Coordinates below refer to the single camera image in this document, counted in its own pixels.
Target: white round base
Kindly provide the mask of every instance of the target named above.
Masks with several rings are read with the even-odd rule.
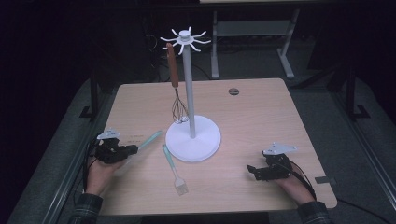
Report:
[[[182,161],[203,161],[211,157],[221,142],[219,127],[211,119],[195,117],[195,138],[190,136],[190,122],[173,123],[166,133],[166,145]]]

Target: plaid sleeve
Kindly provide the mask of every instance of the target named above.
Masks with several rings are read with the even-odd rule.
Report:
[[[304,224],[332,224],[324,203],[305,203],[297,209],[297,212]]]
[[[103,199],[93,194],[81,194],[68,224],[96,223]]]

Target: whisk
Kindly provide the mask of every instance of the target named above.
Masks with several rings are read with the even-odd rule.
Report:
[[[175,88],[176,100],[172,105],[172,114],[175,123],[182,123],[189,120],[189,110],[183,104],[183,102],[178,97],[178,74],[177,74],[177,65],[176,65],[176,57],[172,44],[167,43],[166,48],[168,49],[168,64],[170,71],[170,78],[172,82],[172,87]]]

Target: wooden tabletop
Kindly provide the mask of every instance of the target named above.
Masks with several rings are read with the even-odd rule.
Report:
[[[229,89],[237,88],[238,95]],[[186,102],[184,83],[179,95]],[[128,84],[119,88],[106,128],[120,132],[120,146],[155,141],[133,155],[128,169],[114,176],[104,195],[102,215],[195,214],[293,209],[294,202],[273,182],[256,181],[247,164],[266,167],[262,150],[273,142],[297,146],[287,156],[304,170],[328,208],[336,206],[318,156],[280,78],[193,82],[195,115],[213,120],[221,131],[219,150],[209,159],[174,158],[189,193],[178,196],[162,145],[173,123],[175,91],[171,83]]]

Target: person's right hand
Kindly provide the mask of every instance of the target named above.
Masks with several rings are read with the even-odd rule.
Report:
[[[297,168],[294,164],[291,164],[293,171],[299,175],[302,175],[300,169]],[[285,190],[289,196],[297,202],[300,206],[304,203],[314,202],[315,199],[312,197],[309,190],[304,186],[304,184],[297,179],[294,175],[290,175],[285,179],[277,179],[274,180],[283,190]]]

